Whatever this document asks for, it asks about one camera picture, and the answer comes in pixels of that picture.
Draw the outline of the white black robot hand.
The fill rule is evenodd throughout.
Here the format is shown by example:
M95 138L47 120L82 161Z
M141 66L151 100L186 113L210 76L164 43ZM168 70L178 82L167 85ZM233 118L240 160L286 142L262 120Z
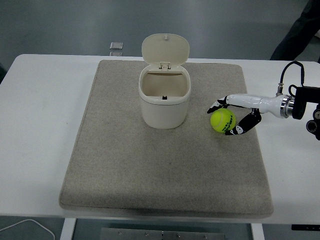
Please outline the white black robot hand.
M286 118L286 110L283 106L284 96L262 97L248 94L230 94L215 101L207 113L213 113L229 106L251 109L235 127L226 131L226 135L242 135L261 122L261 114L271 113L277 118Z

